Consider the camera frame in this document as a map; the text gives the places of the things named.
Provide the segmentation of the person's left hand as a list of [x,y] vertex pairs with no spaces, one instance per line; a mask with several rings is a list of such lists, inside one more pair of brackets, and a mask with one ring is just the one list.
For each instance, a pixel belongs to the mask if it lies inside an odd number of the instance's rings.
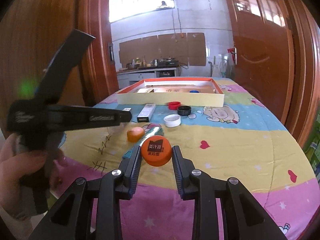
[[1,149],[1,207],[13,216],[21,212],[20,179],[41,169],[48,155],[45,151],[16,154],[17,138],[11,134]]

